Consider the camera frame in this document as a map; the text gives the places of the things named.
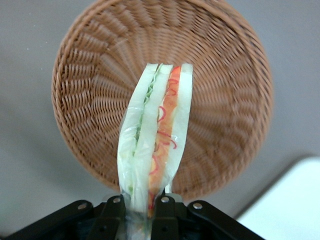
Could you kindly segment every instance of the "brown basket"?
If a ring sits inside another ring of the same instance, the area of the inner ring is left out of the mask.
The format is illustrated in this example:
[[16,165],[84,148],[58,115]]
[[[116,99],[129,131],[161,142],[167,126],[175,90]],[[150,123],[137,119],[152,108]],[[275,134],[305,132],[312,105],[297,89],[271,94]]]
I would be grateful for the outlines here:
[[190,199],[238,176],[265,138],[272,80],[250,25],[223,0],[99,0],[68,31],[53,70],[55,118],[107,186],[119,189],[119,125],[144,67],[184,62],[193,95],[173,192]]

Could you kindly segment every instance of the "plastic wrap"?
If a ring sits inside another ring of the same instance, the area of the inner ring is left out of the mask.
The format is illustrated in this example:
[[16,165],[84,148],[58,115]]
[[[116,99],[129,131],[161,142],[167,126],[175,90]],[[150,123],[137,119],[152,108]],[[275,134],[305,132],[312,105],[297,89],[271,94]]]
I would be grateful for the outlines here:
[[120,127],[117,153],[127,239],[150,238],[155,198],[171,188],[186,143],[192,65],[148,64]]

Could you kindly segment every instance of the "wicker basket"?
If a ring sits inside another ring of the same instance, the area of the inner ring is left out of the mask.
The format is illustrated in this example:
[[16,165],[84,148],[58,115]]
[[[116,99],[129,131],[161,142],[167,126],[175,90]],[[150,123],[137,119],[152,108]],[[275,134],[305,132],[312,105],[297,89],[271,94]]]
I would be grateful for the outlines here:
[[185,151],[173,192],[211,193],[238,176],[265,138],[273,106],[255,32],[223,0],[99,0],[61,43],[53,70],[58,127],[82,165],[119,189],[119,125],[147,63],[194,66]]

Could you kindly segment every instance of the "clear plastic bag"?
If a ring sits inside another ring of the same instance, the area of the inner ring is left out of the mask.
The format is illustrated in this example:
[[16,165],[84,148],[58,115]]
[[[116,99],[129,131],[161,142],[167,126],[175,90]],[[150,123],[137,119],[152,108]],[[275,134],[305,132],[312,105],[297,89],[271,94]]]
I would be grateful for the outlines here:
[[119,130],[117,164],[128,240],[150,238],[155,199],[166,186],[171,188],[184,151],[192,66],[172,69],[172,65],[146,66]]

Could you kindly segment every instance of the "white surface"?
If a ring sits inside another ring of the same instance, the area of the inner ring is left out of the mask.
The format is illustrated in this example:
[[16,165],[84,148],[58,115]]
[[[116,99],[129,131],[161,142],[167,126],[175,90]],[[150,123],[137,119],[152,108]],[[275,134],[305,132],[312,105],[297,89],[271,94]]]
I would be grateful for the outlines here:
[[320,239],[320,158],[296,164],[238,221],[267,240]]
[[[80,166],[57,128],[51,78],[59,44],[91,0],[2,0],[0,235],[111,191]],[[274,117],[255,161],[204,199],[233,216],[292,160],[320,155],[320,1],[229,0],[270,61]]]

